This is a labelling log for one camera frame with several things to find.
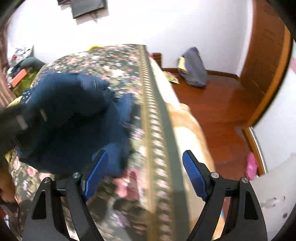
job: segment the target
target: floral bedspread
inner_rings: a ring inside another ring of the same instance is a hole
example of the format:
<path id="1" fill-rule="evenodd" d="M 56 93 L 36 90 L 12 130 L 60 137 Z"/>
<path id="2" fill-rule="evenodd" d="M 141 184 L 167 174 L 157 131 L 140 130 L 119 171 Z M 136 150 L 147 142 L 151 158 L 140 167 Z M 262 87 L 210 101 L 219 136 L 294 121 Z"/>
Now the floral bedspread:
<path id="1" fill-rule="evenodd" d="M 82 72 L 99 76 L 110 82 L 110 88 L 117 96 L 133 93 L 136 99 L 130 136 L 133 153 L 128 159 L 127 170 L 120 178 L 104 177 L 95 196 L 87 202 L 104 239 L 175 240 L 176 208 L 167 141 L 145 46 L 108 46 L 65 56 L 45 65 L 32 87 L 51 72 Z M 21 163 L 15 151 L 10 169 L 17 187 L 16 198 L 21 207 L 23 225 L 30 202 L 43 178 L 60 177 L 41 173 Z M 62 201 L 69 234 L 78 239 L 65 198 Z"/>

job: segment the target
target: bed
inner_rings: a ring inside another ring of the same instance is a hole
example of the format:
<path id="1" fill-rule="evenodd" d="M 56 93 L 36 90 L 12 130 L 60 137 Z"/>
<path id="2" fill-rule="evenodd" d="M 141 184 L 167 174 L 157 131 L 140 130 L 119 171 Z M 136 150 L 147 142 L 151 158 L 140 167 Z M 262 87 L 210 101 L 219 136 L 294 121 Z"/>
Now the bed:
<path id="1" fill-rule="evenodd" d="M 133 153 L 120 178 L 104 177 L 88 202 L 90 213 L 105 240 L 186 240 L 204 202 L 197 197 L 181 162 L 192 150 L 214 171 L 203 132 L 188 106 L 181 104 L 144 45 L 97 48 L 57 59 L 42 67 L 32 87 L 47 73 L 82 72 L 110 82 L 117 96 L 133 93 L 136 111 L 132 123 Z M 23 226 L 30 202 L 43 180 L 42 173 L 21 163 L 12 153 L 10 171 L 16 185 Z M 67 201 L 63 211 L 72 238 L 78 240 Z M 213 239 L 222 232 L 219 219 Z"/>

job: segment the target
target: metal screw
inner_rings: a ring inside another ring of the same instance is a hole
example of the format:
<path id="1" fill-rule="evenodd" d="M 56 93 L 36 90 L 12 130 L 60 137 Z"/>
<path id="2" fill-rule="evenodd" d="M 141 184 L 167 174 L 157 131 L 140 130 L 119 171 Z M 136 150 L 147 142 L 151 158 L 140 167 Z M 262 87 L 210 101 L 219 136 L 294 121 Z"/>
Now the metal screw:
<path id="1" fill-rule="evenodd" d="M 49 177 L 46 177 L 45 179 L 44 179 L 44 183 L 48 183 L 50 181 L 50 178 Z"/>
<path id="2" fill-rule="evenodd" d="M 248 180 L 246 177 L 242 177 L 242 182 L 243 182 L 243 183 L 248 183 L 249 180 Z"/>
<path id="3" fill-rule="evenodd" d="M 216 173 L 216 172 L 212 172 L 212 173 L 211 173 L 211 176 L 212 176 L 213 178 L 218 178 L 218 177 L 219 177 L 219 174 Z"/>
<path id="4" fill-rule="evenodd" d="M 79 172 L 75 172 L 75 173 L 73 173 L 72 177 L 73 178 L 78 178 L 78 177 L 80 177 L 80 173 Z"/>

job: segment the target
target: orange box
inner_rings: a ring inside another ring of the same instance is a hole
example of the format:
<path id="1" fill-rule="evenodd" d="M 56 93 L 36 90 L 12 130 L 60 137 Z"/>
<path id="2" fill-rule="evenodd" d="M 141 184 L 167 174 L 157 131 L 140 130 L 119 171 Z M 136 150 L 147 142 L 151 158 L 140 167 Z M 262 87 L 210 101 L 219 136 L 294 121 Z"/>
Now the orange box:
<path id="1" fill-rule="evenodd" d="M 22 78 L 25 77 L 25 75 L 27 74 L 26 69 L 22 69 L 17 75 L 16 77 L 13 78 L 12 82 L 11 82 L 11 86 L 15 87 L 21 80 Z"/>

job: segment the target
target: blue gripper pad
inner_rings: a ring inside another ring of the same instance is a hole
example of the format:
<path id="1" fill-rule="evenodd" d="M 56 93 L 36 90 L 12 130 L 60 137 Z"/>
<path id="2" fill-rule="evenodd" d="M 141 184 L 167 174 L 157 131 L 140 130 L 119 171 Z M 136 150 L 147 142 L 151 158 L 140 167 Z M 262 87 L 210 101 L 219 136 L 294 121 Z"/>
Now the blue gripper pad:
<path id="1" fill-rule="evenodd" d="M 207 199 L 205 180 L 187 151 L 183 153 L 182 161 L 196 195 L 205 201 Z"/>
<path id="2" fill-rule="evenodd" d="M 101 179 L 107 168 L 108 159 L 109 159 L 108 154 L 105 151 L 102 154 L 102 156 L 99 158 L 97 164 L 93 168 L 90 175 L 88 176 L 85 184 L 86 185 L 85 192 L 83 195 L 85 200 L 88 200 L 89 198 L 91 198 L 95 194 L 96 190 L 98 189 Z"/>

